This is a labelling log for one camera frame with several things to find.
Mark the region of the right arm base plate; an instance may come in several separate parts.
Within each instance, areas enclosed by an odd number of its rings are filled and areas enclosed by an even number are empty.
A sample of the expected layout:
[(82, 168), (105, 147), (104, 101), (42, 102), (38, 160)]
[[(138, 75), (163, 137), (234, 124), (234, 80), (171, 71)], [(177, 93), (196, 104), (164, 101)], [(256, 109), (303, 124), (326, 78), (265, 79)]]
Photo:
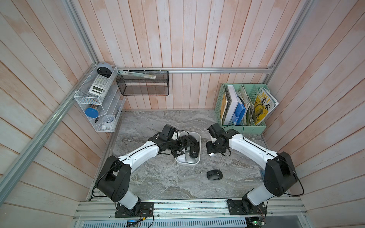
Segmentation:
[(264, 203), (257, 206), (250, 201), (227, 199), (227, 205), (230, 215), (266, 215), (267, 210)]

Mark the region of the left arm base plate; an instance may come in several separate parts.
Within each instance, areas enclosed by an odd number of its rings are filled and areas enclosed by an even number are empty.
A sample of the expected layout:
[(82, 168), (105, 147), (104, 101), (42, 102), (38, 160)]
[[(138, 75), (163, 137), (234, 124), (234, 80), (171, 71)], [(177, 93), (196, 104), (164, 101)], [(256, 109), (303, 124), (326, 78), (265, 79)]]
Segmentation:
[(153, 202), (138, 202), (133, 209), (116, 203), (115, 218), (152, 218), (154, 217), (153, 210)]

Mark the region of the black mouse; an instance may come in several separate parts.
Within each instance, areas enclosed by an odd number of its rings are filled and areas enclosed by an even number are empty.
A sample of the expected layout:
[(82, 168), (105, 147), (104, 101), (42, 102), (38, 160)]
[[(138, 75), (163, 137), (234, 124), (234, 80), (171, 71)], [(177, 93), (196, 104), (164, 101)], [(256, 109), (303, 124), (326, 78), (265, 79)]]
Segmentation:
[(223, 178), (223, 173), (220, 170), (211, 170), (207, 172), (206, 176), (210, 181), (217, 181)]
[(190, 154), (190, 157), (192, 157), (194, 159), (198, 158), (199, 157), (199, 154), (200, 154), (200, 146), (199, 146), (199, 144), (192, 145), (190, 147), (189, 154)]

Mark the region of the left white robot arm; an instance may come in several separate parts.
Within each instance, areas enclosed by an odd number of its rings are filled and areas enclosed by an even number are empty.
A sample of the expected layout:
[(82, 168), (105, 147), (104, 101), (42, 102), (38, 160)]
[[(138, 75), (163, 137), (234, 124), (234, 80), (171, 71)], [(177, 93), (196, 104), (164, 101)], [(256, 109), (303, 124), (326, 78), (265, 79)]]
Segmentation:
[(150, 137), (142, 146), (120, 156), (109, 156), (100, 171), (94, 188), (110, 200), (130, 211), (140, 207), (141, 200), (129, 190), (130, 177), (139, 166), (158, 155), (170, 151), (175, 159), (190, 156), (195, 166), (200, 161), (201, 136), (195, 132), (178, 130), (166, 124), (161, 132)]

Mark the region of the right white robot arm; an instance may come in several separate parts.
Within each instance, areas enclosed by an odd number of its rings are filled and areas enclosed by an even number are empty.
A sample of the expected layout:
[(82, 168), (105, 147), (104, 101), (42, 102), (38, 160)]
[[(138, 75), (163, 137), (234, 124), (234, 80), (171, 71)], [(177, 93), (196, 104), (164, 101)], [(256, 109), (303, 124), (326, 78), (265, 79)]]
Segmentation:
[(208, 128), (211, 141), (206, 143), (207, 153), (224, 154), (231, 149), (247, 156), (264, 170), (263, 183), (246, 193), (242, 198), (245, 211), (252, 210), (272, 197), (284, 195), (299, 177), (291, 156), (286, 152), (277, 153), (266, 149), (234, 129), (224, 130), (217, 123)]

